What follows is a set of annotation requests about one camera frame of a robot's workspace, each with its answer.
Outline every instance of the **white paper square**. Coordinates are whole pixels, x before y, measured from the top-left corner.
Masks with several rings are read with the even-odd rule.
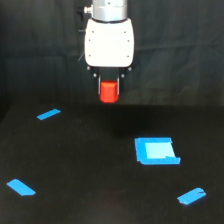
[[[145,143],[148,159],[165,159],[175,157],[171,143]]]

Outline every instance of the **blue tape square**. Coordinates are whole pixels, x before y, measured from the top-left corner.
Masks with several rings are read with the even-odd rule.
[[[137,161],[144,165],[180,164],[175,157],[171,138],[138,138],[135,139]]]
[[[7,185],[21,196],[34,195],[36,193],[17,179],[10,181],[9,183],[7,183]]]
[[[37,116],[37,118],[38,118],[39,120],[44,120],[44,119],[46,119],[46,118],[48,118],[48,117],[51,117],[51,116],[53,116],[53,115],[55,115],[55,114],[58,114],[58,113],[60,113],[60,112],[61,112],[60,110],[53,109],[53,110],[50,110],[50,111],[48,111],[48,112],[46,112],[46,113],[44,113],[44,114],[41,114],[41,115]]]
[[[197,201],[198,199],[204,197],[206,193],[204,192],[203,189],[201,188],[195,188],[192,191],[189,191],[188,193],[178,197],[177,199],[179,200],[180,203],[189,205],[194,201]]]

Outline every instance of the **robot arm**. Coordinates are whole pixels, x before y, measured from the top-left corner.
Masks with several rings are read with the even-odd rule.
[[[92,0],[91,7],[78,8],[77,12],[91,14],[85,30],[87,70],[98,80],[101,101],[114,103],[120,94],[121,79],[131,72],[134,58],[134,32],[127,17],[127,0]],[[117,80],[103,80],[101,67],[118,68]]]

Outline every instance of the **black background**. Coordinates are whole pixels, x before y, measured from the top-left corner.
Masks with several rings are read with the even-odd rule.
[[[61,113],[36,118],[52,108]],[[224,110],[146,106],[12,106],[0,126],[2,224],[220,224]],[[180,165],[136,161],[134,139],[171,137]],[[34,191],[21,197],[6,183]],[[206,197],[177,197],[200,187]]]
[[[126,78],[117,104],[223,105],[224,2],[128,2],[141,68]],[[76,8],[90,5],[0,2],[1,100],[7,93],[9,104],[99,103],[92,77],[77,62],[84,35]]]

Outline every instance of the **blue tape piece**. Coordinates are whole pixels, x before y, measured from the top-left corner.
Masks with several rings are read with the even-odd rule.
[[[44,119],[46,119],[48,117],[51,117],[51,116],[53,116],[55,114],[58,114],[60,112],[61,112],[60,110],[53,109],[51,111],[48,111],[48,112],[46,112],[44,114],[41,114],[41,115],[37,116],[37,118],[40,119],[40,120],[44,120]]]
[[[173,143],[171,138],[138,138],[138,141],[144,143]]]
[[[180,164],[180,158],[177,157],[166,157],[165,159],[146,159],[141,160],[143,165],[172,165]]]
[[[180,203],[189,205],[192,202],[204,197],[206,193],[204,192],[203,189],[201,188],[195,188],[192,191],[189,191],[188,193],[178,197],[177,199],[179,200]]]
[[[156,138],[157,143],[158,140],[161,139],[162,143],[172,143],[171,138]],[[135,149],[137,161],[142,163],[143,165],[176,165],[180,164],[181,159],[177,157],[168,157],[160,158],[160,159],[149,159],[147,157],[146,145],[145,143],[155,143],[155,138],[138,138],[135,139]]]
[[[9,187],[11,187],[14,191],[16,191],[18,194],[21,196],[26,196],[26,195],[34,195],[36,192],[27,187],[24,183],[21,181],[14,179],[7,183]]]

